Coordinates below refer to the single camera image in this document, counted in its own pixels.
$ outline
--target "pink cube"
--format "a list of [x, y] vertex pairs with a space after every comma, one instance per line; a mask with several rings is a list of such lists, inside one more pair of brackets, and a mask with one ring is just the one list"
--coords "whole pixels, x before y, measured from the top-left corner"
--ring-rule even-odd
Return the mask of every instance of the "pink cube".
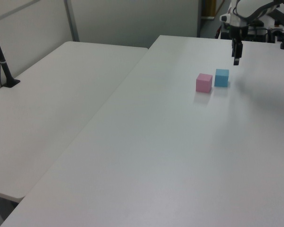
[[200, 73], [196, 81], [195, 90], [198, 92], [210, 93], [212, 90], [213, 76]]

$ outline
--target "white wall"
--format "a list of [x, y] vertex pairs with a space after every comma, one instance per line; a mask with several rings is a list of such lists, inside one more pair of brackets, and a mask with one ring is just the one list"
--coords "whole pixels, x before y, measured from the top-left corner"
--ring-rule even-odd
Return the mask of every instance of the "white wall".
[[0, 45], [13, 77], [71, 40], [63, 0], [40, 0], [0, 20]]
[[159, 35], [197, 36], [199, 0], [69, 0], [81, 42], [149, 48]]

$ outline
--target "blue cube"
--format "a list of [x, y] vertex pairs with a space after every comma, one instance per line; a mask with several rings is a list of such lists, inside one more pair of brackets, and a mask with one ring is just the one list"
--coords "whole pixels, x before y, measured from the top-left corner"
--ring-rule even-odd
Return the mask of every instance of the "blue cube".
[[229, 70], [216, 70], [215, 87], [228, 87]]

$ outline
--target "cube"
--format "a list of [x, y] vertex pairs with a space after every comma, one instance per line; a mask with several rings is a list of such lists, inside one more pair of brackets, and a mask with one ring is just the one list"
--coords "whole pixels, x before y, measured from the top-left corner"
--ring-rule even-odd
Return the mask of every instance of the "cube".
[[216, 70], [215, 87], [228, 87], [229, 70]]
[[213, 76], [200, 73], [196, 81], [195, 90], [197, 92], [210, 93], [210, 91], [212, 90], [212, 85], [213, 85]]

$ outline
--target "white table surface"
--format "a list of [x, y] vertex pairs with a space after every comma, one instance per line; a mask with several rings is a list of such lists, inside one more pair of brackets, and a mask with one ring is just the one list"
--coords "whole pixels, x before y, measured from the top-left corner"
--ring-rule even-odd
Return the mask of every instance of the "white table surface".
[[[160, 36], [2, 227], [284, 227], [284, 51]], [[230, 87], [195, 92], [199, 73]]]
[[1, 88], [0, 196], [26, 196], [146, 52], [67, 42]]

